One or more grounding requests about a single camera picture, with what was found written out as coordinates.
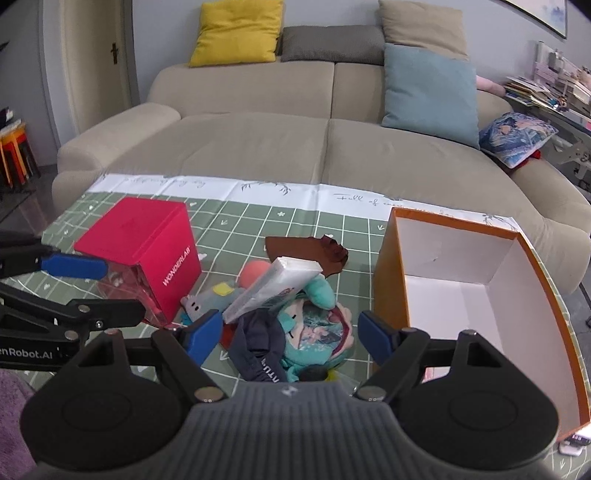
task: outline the blue gripper pad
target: blue gripper pad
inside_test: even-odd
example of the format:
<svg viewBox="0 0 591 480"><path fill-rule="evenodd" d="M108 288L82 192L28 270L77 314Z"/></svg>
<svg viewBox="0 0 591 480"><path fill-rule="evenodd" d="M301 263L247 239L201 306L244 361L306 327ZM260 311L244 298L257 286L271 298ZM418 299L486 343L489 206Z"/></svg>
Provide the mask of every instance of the blue gripper pad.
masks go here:
<svg viewBox="0 0 591 480"><path fill-rule="evenodd" d="M106 277L109 267L100 258L82 255L54 254L41 260L41 269L54 277L91 278Z"/></svg>
<svg viewBox="0 0 591 480"><path fill-rule="evenodd" d="M383 365L394 353L396 330L369 310L359 314L357 336L378 365Z"/></svg>
<svg viewBox="0 0 591 480"><path fill-rule="evenodd" d="M203 364L220 341L222 327L222 314L218 310L209 310L181 331L179 341L197 365Z"/></svg>

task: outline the dark blue cloth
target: dark blue cloth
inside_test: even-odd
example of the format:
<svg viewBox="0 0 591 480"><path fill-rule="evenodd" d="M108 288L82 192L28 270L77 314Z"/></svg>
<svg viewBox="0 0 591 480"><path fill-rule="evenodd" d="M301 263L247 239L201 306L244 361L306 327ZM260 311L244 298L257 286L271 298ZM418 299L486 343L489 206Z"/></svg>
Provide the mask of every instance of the dark blue cloth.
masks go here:
<svg viewBox="0 0 591 480"><path fill-rule="evenodd" d="M285 332L276 315L256 309L238 319L230 344L230 360L242 378L255 382L286 382L280 360L285 351Z"/></svg>

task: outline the stuffed animal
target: stuffed animal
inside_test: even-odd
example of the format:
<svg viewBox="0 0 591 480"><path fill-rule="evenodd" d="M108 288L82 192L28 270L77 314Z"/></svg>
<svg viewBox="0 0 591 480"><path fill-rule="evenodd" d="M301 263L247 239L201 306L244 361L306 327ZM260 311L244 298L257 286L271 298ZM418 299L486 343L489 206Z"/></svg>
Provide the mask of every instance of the stuffed animal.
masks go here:
<svg viewBox="0 0 591 480"><path fill-rule="evenodd" d="M197 295L183 297L181 299L181 305L184 307L189 318L189 321L183 318L183 324L190 325L208 310L215 309L222 313L243 291L244 288L234 288L228 283L222 282Z"/></svg>
<svg viewBox="0 0 591 480"><path fill-rule="evenodd" d="M298 381L298 373L310 365L328 369L339 365L355 341L351 312L336 303L335 293L322 275L286 304L277 319L285 332L281 364L290 382Z"/></svg>

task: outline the gray pillow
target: gray pillow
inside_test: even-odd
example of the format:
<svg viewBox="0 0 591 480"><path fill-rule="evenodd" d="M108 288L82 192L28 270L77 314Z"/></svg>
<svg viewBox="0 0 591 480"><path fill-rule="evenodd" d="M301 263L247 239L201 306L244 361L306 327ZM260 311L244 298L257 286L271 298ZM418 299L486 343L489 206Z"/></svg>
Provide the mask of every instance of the gray pillow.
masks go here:
<svg viewBox="0 0 591 480"><path fill-rule="evenodd" d="M376 25L285 27L281 61L384 64L384 32Z"/></svg>

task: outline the sofa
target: sofa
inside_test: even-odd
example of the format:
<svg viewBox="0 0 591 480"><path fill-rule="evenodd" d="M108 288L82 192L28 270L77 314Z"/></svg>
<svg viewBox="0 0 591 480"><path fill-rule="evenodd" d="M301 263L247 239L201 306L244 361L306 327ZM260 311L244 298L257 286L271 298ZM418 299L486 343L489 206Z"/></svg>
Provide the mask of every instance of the sofa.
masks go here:
<svg viewBox="0 0 591 480"><path fill-rule="evenodd" d="M511 110L478 92L479 127ZM102 173L326 183L511 216L563 294L591 254L591 206L544 160L511 176L480 151L388 129L383 67L291 61L160 72L148 101L63 145L58 211Z"/></svg>

